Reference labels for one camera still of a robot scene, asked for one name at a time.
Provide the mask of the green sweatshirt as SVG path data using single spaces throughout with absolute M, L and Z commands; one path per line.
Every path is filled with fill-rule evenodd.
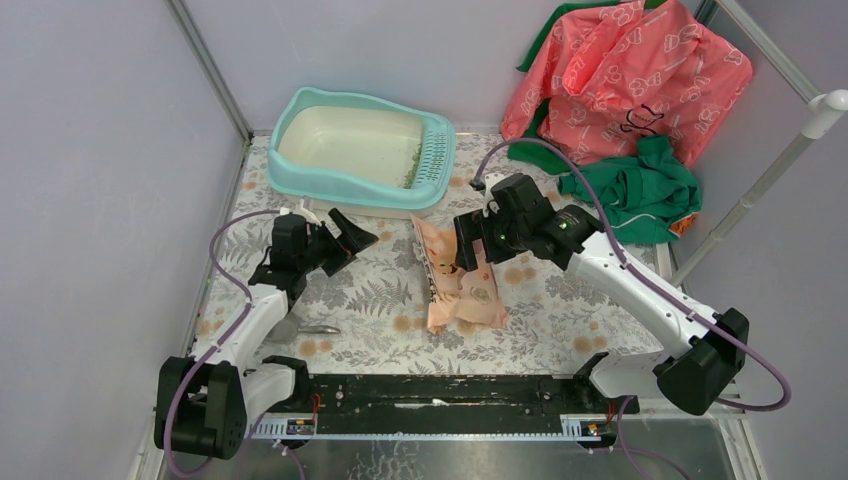
M 634 156 L 610 157 L 558 180 L 562 194 L 587 204 L 596 194 L 616 239 L 622 244 L 662 244 L 679 239 L 702 208 L 700 185 L 675 157 L 666 135 L 637 142 Z

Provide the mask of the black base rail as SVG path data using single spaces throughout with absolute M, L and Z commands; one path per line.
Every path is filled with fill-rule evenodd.
M 639 404 L 585 376 L 310 374 L 275 413 L 303 414 L 322 435 L 543 436 L 562 421 L 608 424 Z

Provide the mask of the white pole stand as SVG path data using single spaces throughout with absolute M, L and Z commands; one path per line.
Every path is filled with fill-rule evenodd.
M 673 286 L 681 287 L 688 275 L 727 237 L 810 146 L 820 140 L 847 113 L 847 90 L 837 89 L 820 94 L 808 102 L 807 108 L 812 113 L 811 119 L 709 232 L 693 254 L 675 271 L 671 277 Z

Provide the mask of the grey litter scoop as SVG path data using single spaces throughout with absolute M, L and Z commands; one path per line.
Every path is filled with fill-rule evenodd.
M 337 335 L 340 333 L 341 330 L 335 326 L 304 324 L 300 316 L 289 312 L 269 331 L 265 341 L 274 344 L 289 344 L 302 335 Z

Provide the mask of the dark green garment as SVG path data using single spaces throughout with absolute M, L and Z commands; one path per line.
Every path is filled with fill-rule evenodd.
M 504 139 L 546 140 L 579 165 L 637 152 L 668 135 L 670 102 L 661 37 L 680 4 L 642 1 L 568 8 L 551 17 L 519 66 L 524 77 L 506 107 Z

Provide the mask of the pink patterned jacket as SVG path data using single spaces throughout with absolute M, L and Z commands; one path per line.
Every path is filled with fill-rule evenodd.
M 678 1 L 632 1 L 560 17 L 504 112 L 504 139 L 530 127 L 578 164 L 635 154 L 665 135 L 693 167 L 752 79 L 749 59 Z

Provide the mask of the pink cat litter bag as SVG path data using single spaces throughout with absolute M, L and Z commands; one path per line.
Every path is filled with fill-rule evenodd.
M 430 291 L 427 329 L 440 334 L 456 320 L 488 328 L 504 327 L 509 315 L 482 245 L 472 245 L 477 268 L 467 271 L 456 263 L 457 235 L 453 230 L 439 229 L 416 216 L 411 221 Z

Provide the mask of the teal litter box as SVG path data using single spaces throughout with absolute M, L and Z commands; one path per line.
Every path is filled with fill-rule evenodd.
M 456 144 L 453 124 L 441 115 L 302 87 L 272 131 L 267 181 L 319 209 L 426 217 L 448 190 Z

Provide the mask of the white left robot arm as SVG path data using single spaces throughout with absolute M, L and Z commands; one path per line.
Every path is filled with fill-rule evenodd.
M 188 355 L 171 356 L 160 368 L 153 439 L 169 455 L 228 460 L 271 408 L 296 411 L 313 404 L 304 361 L 271 357 L 256 368 L 249 364 L 299 299 L 310 273 L 335 275 L 378 237 L 336 208 L 329 212 L 336 232 L 303 207 L 272 214 L 269 246 L 249 280 L 236 284 L 245 295 L 241 309 Z

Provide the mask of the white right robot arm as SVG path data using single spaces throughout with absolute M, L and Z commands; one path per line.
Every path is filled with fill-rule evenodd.
M 603 352 L 579 371 L 575 402 L 597 412 L 612 398 L 663 397 L 702 415 L 745 363 L 749 322 L 735 309 L 720 314 L 674 289 L 634 256 L 612 245 L 601 221 L 585 209 L 555 209 L 525 174 L 487 176 L 483 206 L 454 218 L 457 267 L 472 272 L 530 252 L 600 290 L 642 324 L 658 352 Z

